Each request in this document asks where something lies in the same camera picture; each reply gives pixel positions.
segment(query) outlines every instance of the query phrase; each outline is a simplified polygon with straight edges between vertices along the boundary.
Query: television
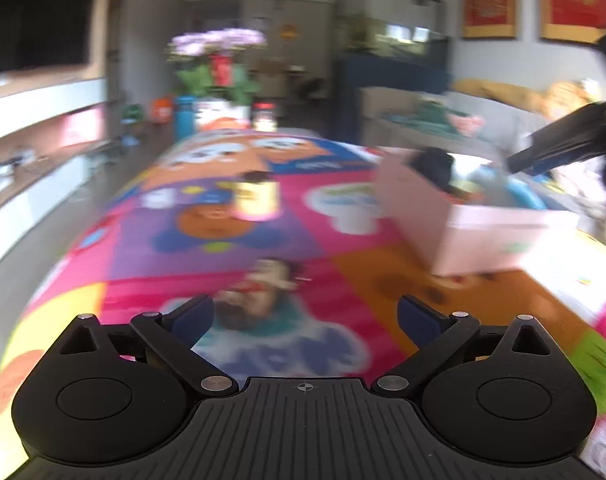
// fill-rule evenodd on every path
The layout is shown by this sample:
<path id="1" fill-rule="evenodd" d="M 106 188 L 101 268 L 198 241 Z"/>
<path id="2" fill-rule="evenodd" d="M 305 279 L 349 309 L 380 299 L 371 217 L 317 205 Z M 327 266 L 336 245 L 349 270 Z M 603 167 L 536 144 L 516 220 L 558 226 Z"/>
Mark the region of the television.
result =
<path id="1" fill-rule="evenodd" d="M 87 63 L 93 0 L 0 0 L 0 72 Z"/>

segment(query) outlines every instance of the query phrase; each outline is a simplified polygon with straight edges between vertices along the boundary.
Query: ribbed black surface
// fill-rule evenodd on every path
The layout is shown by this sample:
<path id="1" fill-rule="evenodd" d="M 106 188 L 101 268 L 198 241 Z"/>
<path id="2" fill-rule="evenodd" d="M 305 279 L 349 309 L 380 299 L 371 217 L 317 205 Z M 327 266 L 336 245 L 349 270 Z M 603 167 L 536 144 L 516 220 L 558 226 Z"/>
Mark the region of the ribbed black surface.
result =
<path id="1" fill-rule="evenodd" d="M 312 389 L 301 384 L 310 384 Z M 357 379 L 253 379 L 234 397 L 205 400 L 172 442 L 105 467 L 30 460 L 16 480 L 363 479 L 596 480 L 578 459 L 488 465 L 440 443 L 405 400 Z"/>

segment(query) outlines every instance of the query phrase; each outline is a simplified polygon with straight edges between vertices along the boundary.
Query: cartoon pattern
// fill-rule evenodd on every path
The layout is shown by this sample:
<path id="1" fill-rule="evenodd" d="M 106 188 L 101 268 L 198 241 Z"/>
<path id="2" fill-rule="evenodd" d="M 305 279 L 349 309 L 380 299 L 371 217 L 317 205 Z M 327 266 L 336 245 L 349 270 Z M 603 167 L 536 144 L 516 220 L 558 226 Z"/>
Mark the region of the cartoon pattern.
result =
<path id="1" fill-rule="evenodd" d="M 376 150 L 291 134 L 215 130 L 173 146 L 83 233 L 30 300 L 0 364 L 0 480 L 25 459 L 9 406 L 42 353 L 80 312 L 103 323 L 237 283 L 260 257 L 302 264 L 310 281 L 246 332 L 216 323 L 193 346 L 241 383 L 262 376 L 363 376 L 416 351 L 399 329 L 405 293 L 486 324 L 535 314 L 596 397 L 584 452 L 606 476 L 606 250 L 583 234 L 550 241 L 526 272 L 436 278 L 385 217 L 371 182 Z M 282 214 L 230 214 L 233 181 L 272 171 Z"/>

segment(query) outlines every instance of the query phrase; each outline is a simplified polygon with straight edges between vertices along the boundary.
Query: pink box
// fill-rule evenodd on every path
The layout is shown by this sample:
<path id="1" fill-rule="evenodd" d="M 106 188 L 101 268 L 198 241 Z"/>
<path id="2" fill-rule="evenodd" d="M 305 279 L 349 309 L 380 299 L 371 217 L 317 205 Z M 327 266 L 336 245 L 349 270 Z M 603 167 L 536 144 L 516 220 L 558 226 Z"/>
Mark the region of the pink box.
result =
<path id="1" fill-rule="evenodd" d="M 520 267 L 551 229 L 573 230 L 567 210 L 533 210 L 457 204 L 404 162 L 411 150 L 385 152 L 375 192 L 385 213 L 437 276 Z"/>

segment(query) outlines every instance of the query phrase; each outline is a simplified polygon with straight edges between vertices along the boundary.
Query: blue thermos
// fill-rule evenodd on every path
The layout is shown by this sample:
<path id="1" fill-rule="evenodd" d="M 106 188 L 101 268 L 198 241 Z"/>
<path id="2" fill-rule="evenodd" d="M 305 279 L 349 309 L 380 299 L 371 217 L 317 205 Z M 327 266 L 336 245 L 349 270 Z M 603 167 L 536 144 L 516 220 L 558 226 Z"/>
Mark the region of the blue thermos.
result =
<path id="1" fill-rule="evenodd" d="M 174 99 L 174 137 L 183 140 L 194 133 L 194 97 L 181 95 Z"/>

